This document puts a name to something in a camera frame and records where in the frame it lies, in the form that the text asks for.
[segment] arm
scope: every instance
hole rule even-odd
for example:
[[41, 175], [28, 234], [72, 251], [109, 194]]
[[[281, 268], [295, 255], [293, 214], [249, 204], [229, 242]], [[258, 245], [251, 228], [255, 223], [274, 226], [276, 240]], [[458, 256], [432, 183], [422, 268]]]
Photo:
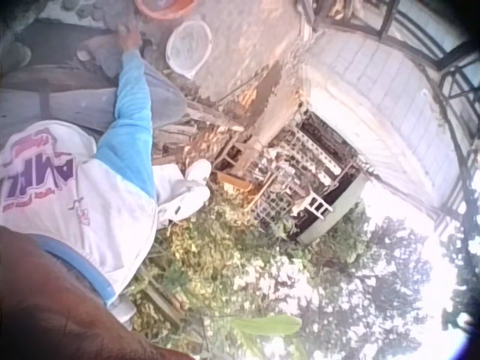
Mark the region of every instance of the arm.
[[152, 101], [143, 60], [137, 49], [126, 49], [122, 63], [115, 121], [100, 139], [95, 157], [154, 199]]

